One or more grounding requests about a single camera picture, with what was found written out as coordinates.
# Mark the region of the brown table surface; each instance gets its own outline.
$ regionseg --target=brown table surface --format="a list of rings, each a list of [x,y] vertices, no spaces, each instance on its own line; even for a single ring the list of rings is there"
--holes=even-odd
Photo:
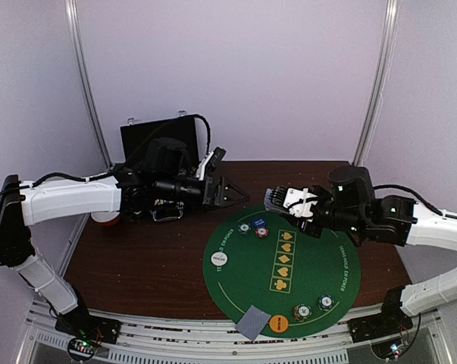
[[[90,220],[66,279],[92,309],[173,319],[225,319],[205,287],[202,257],[213,231],[244,206],[263,203],[268,187],[327,186],[327,173],[346,162],[224,162],[221,171],[251,199],[248,203],[156,224],[121,221],[102,227]],[[410,283],[394,246],[358,248],[362,285],[355,306],[381,303],[388,289]]]

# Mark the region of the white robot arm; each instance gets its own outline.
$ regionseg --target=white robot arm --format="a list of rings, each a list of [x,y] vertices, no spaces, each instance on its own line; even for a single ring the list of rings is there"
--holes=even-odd
[[[373,187],[368,170],[343,166],[328,175],[330,191],[277,187],[265,195],[269,211],[284,216],[304,234],[320,237],[324,228],[346,233],[359,246],[364,240],[399,246],[428,245],[457,251],[457,214],[439,210],[406,187],[383,185]],[[413,193],[420,202],[403,196],[377,199],[374,190],[399,188]],[[417,315],[443,303],[457,299],[457,267],[443,275],[419,284],[397,287],[389,291],[382,313],[374,320],[354,321],[353,340],[367,340],[381,331],[379,325],[398,325],[408,316]]]
[[[28,228],[41,221],[65,216],[91,214],[100,223],[115,220],[120,213],[140,218],[161,211],[159,200],[175,209],[185,205],[203,209],[232,206],[248,200],[239,187],[209,173],[225,151],[216,148],[203,159],[195,177],[134,172],[125,167],[92,177],[70,177],[37,182],[20,182],[17,175],[5,180],[0,198],[0,263],[17,271],[58,314],[57,329],[77,337],[115,343],[120,322],[89,314],[80,294],[62,277],[31,243]],[[51,174],[47,177],[64,174]]]

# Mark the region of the yellow card symbol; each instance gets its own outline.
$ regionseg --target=yellow card symbol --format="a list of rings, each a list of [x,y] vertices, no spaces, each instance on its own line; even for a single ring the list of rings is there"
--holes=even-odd
[[[277,282],[275,282],[274,286],[277,288],[277,290],[283,290],[284,288],[287,288],[287,283],[281,279],[277,279]]]
[[[290,252],[290,250],[292,249],[292,246],[289,244],[289,243],[285,243],[284,245],[282,245],[282,249],[284,252]]]
[[[290,240],[290,239],[293,238],[293,236],[292,236],[292,234],[285,232],[285,233],[282,234],[282,238],[284,240]]]
[[[279,256],[278,258],[283,264],[290,262],[290,258],[286,256],[285,254],[283,256]]]
[[[279,275],[281,275],[282,277],[286,277],[287,275],[289,275],[289,269],[287,267],[282,267],[278,270],[278,272]]]

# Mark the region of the black cable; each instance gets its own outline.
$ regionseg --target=black cable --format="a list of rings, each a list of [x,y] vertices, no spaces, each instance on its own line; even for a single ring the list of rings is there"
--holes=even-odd
[[[25,190],[26,188],[29,188],[29,186],[21,186],[21,187],[15,187],[15,188],[8,188],[6,190],[2,190],[0,192],[0,197],[2,195],[7,195],[8,193],[12,193],[12,192],[17,192],[19,190]]]
[[[50,303],[50,307],[49,307],[49,315],[54,318],[55,320],[58,320],[59,316],[58,316],[58,313],[56,312],[56,309],[51,305]]]
[[[307,199],[305,199],[305,201],[300,199],[299,201],[295,201],[295,202],[291,203],[286,208],[287,208],[287,210],[290,210],[292,207],[300,205],[301,203],[307,203],[307,202],[313,202],[313,201],[319,201],[319,200],[320,200],[319,197],[308,197]]]
[[[407,193],[411,193],[413,196],[415,196],[420,202],[422,202],[425,207],[427,207],[429,210],[431,210],[434,214],[437,214],[439,216],[442,216],[443,213],[434,205],[432,205],[430,202],[428,202],[424,197],[422,197],[420,194],[412,190],[411,188],[405,187],[405,186],[400,186],[399,184],[381,184],[380,186],[375,186],[373,187],[374,190],[382,190],[386,188],[394,188],[396,190],[402,190]]]
[[[418,335],[418,332],[420,331],[420,324],[422,323],[422,314],[419,313],[418,314],[418,324],[417,324],[417,330],[415,330],[415,335],[412,339],[412,342],[407,346],[407,348],[405,349],[405,351],[403,351],[403,353],[401,353],[399,355],[399,358],[401,358],[402,356],[404,356],[409,350],[410,348],[412,347],[413,343],[415,342],[415,340],[417,339],[417,335]]]
[[[407,344],[409,343],[410,341],[410,334],[408,333],[408,330],[406,328],[403,327],[403,325],[401,325],[402,328],[405,330],[405,334],[406,334],[406,337],[407,337]]]
[[[206,120],[206,118],[204,116],[201,116],[199,114],[194,114],[194,115],[191,115],[191,116],[201,120],[205,124],[206,138],[207,138],[206,154],[208,154],[209,153],[209,149],[210,149],[210,144],[211,144],[211,128],[210,128],[210,124],[208,123],[208,121]],[[103,179],[105,179],[107,177],[111,177],[111,176],[115,175],[117,172],[121,171],[122,169],[124,169],[126,167],[129,167],[130,163],[132,162],[132,160],[134,160],[134,157],[136,156],[136,154],[147,144],[147,142],[149,142],[151,140],[151,138],[160,129],[166,127],[167,125],[171,125],[176,120],[177,119],[172,119],[172,120],[166,121],[165,123],[163,123],[163,124],[159,125],[158,127],[156,127],[151,133],[149,133],[148,136],[146,136],[146,138],[144,138],[144,140],[137,146],[137,148],[135,148],[133,150],[133,152],[130,153],[129,157],[126,159],[126,161],[124,163],[117,165],[116,167],[112,168],[107,173],[99,174],[97,176],[91,176],[91,177],[75,177],[75,176],[72,176],[72,175],[66,174],[66,173],[53,172],[53,173],[48,173],[45,176],[43,176],[40,179],[38,179],[35,182],[33,182],[32,187],[33,188],[34,187],[38,187],[40,184],[42,184],[46,180],[49,180],[50,178],[53,178],[53,177],[60,177],[60,178],[63,178],[65,180],[74,180],[75,182],[87,182],[88,180],[89,181],[103,180]]]
[[[201,120],[205,124],[205,128],[206,128],[206,153],[205,154],[208,154],[210,152],[210,144],[211,144],[211,128],[210,128],[210,124],[205,119],[205,117],[200,115],[200,114],[194,114],[194,115],[191,115],[191,116],[193,116],[196,119]]]
[[[367,226],[376,228],[377,225],[366,216],[366,205],[364,203],[358,206],[359,215],[363,218],[363,221]]]

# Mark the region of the blue poker chip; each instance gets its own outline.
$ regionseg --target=blue poker chip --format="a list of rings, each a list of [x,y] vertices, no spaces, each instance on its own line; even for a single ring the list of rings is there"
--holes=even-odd
[[[319,298],[319,308],[323,311],[329,311],[334,307],[333,297],[325,294]]]
[[[254,218],[252,224],[255,229],[265,228],[267,226],[267,222],[263,218]]]

